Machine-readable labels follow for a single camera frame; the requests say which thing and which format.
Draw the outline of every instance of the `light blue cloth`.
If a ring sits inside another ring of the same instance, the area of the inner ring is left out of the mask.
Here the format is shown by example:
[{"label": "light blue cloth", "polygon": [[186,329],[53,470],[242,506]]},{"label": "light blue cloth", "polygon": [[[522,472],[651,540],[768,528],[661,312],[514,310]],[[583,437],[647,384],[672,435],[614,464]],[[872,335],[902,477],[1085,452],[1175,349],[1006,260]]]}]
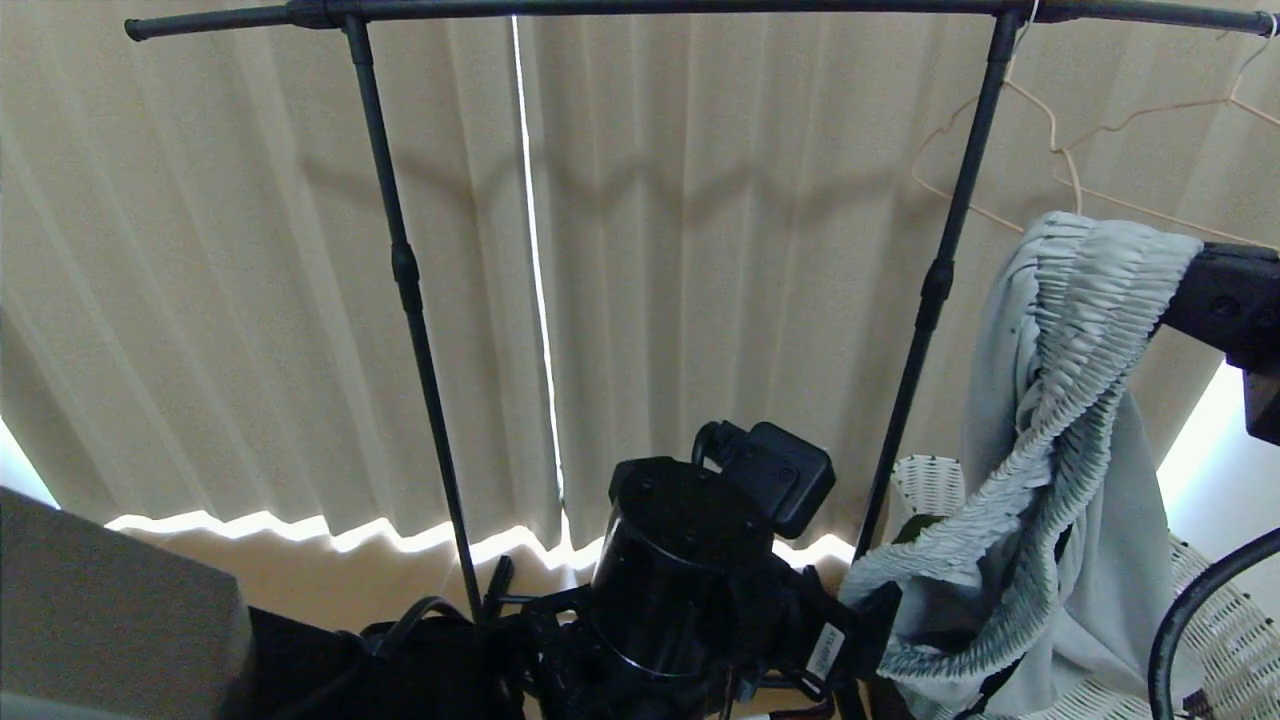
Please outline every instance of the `light blue cloth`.
[{"label": "light blue cloth", "polygon": [[[916,541],[855,562],[840,592],[854,603],[886,582],[902,585],[879,673],[918,717],[969,707],[983,679],[1024,653],[987,712],[1050,707],[1089,675],[1146,696],[1172,573],[1155,464],[1125,386],[1201,247],[1051,213],[1001,273],[969,387],[969,498]],[[943,629],[977,637],[954,655],[914,642]],[[1194,689],[1197,666],[1181,665],[1175,685]]]}]

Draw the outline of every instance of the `black cylinder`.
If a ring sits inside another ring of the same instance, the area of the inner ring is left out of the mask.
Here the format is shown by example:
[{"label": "black cylinder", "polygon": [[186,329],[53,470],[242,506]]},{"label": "black cylinder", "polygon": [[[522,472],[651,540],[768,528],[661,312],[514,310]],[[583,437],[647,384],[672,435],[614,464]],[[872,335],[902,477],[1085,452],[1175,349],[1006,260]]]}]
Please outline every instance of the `black cylinder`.
[{"label": "black cylinder", "polygon": [[716,473],[669,457],[623,462],[591,579],[591,621],[623,660],[694,676],[737,641],[735,589],[771,557],[768,518]]}]

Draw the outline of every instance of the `black vertical pole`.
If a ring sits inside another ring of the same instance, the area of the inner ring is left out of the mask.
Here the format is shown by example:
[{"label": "black vertical pole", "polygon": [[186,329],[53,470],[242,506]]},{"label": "black vertical pole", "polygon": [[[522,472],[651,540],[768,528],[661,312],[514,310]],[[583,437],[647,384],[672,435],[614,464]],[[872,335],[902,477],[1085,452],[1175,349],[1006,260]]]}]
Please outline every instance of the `black vertical pole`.
[{"label": "black vertical pole", "polygon": [[884,445],[881,446],[879,462],[876,465],[876,477],[872,480],[872,493],[867,501],[867,516],[863,519],[858,546],[854,548],[855,560],[872,547],[876,523],[879,520],[881,509],[884,505],[884,492],[888,489],[893,461],[897,457],[899,446],[902,443],[902,432],[906,429],[911,400],[915,397],[915,387],[919,384],[920,372],[924,369],[929,341],[933,338],[933,329],[938,327],[942,305],[951,293],[956,245],[960,242],[960,231],[964,229],[964,220],[969,214],[969,202],[973,200],[973,188],[978,182],[982,155],[987,149],[992,120],[996,118],[996,102],[1000,100],[1000,91],[1005,83],[1005,70],[1009,68],[1014,40],[1021,23],[1021,10],[1006,10],[996,17],[991,50],[987,53],[987,74],[982,78],[978,108],[974,110],[964,160],[960,163],[960,173],[956,176],[951,208],[947,210],[947,222],[942,228],[942,240],[938,242],[938,254],[933,259],[929,272],[925,273],[924,286],[920,288],[920,309],[915,315],[915,334],[911,337],[911,350],[906,354],[902,380],[897,386],[893,413],[890,415],[888,428],[884,430]]},{"label": "black vertical pole", "polygon": [[476,583],[471,546],[467,543],[467,530],[462,523],[458,475],[453,469],[449,434],[444,428],[440,388],[435,382],[435,364],[431,361],[431,345],[426,336],[426,318],[422,314],[422,291],[417,284],[417,259],[413,256],[413,247],[410,246],[408,236],[404,233],[404,213],[401,210],[399,195],[396,191],[396,170],[392,167],[390,146],[387,142],[387,127],[383,124],[383,105],[378,99],[378,78],[374,76],[374,50],[369,44],[369,28],[365,26],[365,20],[356,15],[347,15],[343,32],[347,33],[347,44],[351,46],[351,61],[356,65],[360,99],[365,105],[369,143],[374,150],[378,186],[383,192],[383,208],[387,210],[387,225],[392,236],[392,270],[396,275],[396,284],[399,286],[404,315],[408,318],[413,357],[417,360],[417,377],[422,383],[422,396],[426,400],[426,416],[431,423],[435,456],[440,461],[440,484],[444,486],[444,500],[449,506],[449,520],[453,523],[453,541],[458,546],[458,561],[462,565],[462,580],[467,587],[467,603],[471,606],[471,618],[480,623],[483,618],[480,585]]}]

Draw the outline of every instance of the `black horizontal bar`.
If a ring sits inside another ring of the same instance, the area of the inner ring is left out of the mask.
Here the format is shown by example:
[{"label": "black horizontal bar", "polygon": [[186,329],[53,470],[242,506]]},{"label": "black horizontal bar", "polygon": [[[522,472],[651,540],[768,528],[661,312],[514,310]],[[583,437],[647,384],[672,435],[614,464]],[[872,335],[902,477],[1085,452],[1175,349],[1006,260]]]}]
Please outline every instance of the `black horizontal bar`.
[{"label": "black horizontal bar", "polygon": [[[922,13],[998,15],[1030,12],[1030,0],[291,0],[273,8],[244,8],[146,20],[125,20],[133,40],[170,35],[294,24],[340,27],[346,15],[365,22],[507,15],[653,15],[696,13]],[[1151,0],[1043,0],[1037,22],[1100,18],[1271,35],[1265,12],[1222,10]]]}]

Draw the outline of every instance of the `white label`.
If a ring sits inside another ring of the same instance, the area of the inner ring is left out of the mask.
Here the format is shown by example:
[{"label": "white label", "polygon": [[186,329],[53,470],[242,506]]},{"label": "white label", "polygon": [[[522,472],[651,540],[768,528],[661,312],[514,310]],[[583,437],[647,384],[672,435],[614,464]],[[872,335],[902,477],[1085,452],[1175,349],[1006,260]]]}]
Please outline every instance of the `white label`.
[{"label": "white label", "polygon": [[831,673],[831,666],[836,664],[836,656],[840,655],[840,648],[844,644],[845,633],[837,630],[831,623],[823,625],[822,632],[818,633],[818,642],[809,655],[809,662],[804,666],[805,671],[826,680],[827,673]]}]

